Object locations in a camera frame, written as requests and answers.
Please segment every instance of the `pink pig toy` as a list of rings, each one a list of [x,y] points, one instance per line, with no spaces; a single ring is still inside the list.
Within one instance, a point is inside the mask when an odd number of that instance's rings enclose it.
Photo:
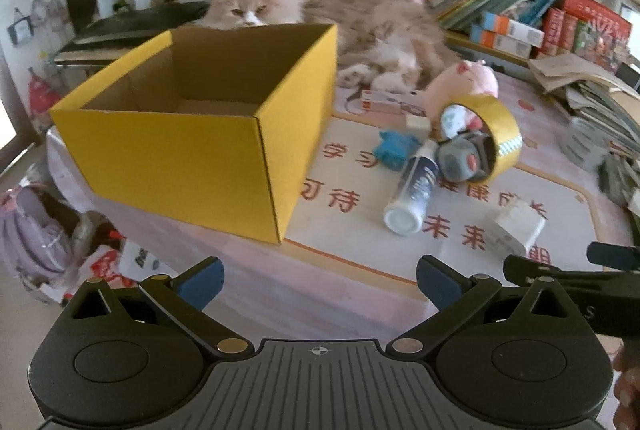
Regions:
[[[445,105],[461,95],[498,96],[498,81],[494,70],[484,60],[469,62],[463,60],[440,73],[425,89],[424,110],[432,122],[439,122]],[[473,115],[468,118],[469,128],[477,128],[473,123],[479,118]]]

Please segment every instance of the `purple bag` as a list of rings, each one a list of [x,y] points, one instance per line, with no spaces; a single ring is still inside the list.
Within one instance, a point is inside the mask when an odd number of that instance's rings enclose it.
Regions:
[[[31,188],[2,195],[0,255],[9,272],[34,285],[61,277],[74,262],[71,241]]]

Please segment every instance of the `gray ribbed panel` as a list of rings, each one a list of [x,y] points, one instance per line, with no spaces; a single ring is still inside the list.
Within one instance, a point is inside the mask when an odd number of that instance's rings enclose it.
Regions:
[[[423,366],[385,358],[373,342],[270,341],[258,356],[217,365],[203,389],[187,405],[160,421],[138,428],[489,430],[500,427],[462,412],[437,389]],[[570,428],[602,430],[593,421]],[[47,424],[42,430],[66,430],[66,427]]]

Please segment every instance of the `fluffy fur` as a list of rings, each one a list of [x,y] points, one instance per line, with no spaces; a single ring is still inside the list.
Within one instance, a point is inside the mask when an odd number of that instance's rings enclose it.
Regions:
[[[424,7],[408,0],[211,0],[200,24],[229,30],[296,22],[338,25],[337,83],[346,87],[423,88],[460,60]]]

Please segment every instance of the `human hand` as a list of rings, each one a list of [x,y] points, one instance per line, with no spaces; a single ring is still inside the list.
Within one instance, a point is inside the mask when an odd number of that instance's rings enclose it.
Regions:
[[[635,430],[640,422],[640,366],[637,363],[640,355],[636,356],[636,349],[629,345],[622,347],[613,360],[613,368],[622,372],[613,387],[613,394],[620,402],[613,416],[616,430]]]

